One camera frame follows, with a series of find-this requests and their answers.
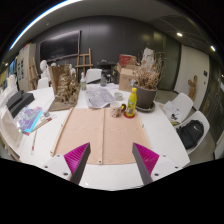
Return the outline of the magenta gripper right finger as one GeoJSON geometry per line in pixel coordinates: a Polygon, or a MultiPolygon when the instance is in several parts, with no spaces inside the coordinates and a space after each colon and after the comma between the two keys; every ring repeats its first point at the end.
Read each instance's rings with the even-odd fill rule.
{"type": "Polygon", "coordinates": [[[132,153],[135,157],[143,184],[152,183],[151,174],[159,159],[159,155],[137,143],[133,144],[132,153]]]}

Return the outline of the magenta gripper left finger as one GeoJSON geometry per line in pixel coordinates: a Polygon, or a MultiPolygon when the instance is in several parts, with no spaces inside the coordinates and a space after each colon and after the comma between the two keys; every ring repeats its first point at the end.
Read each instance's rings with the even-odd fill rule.
{"type": "Polygon", "coordinates": [[[65,161],[72,173],[72,183],[76,185],[80,183],[90,152],[90,144],[85,143],[64,155],[65,161]]]}

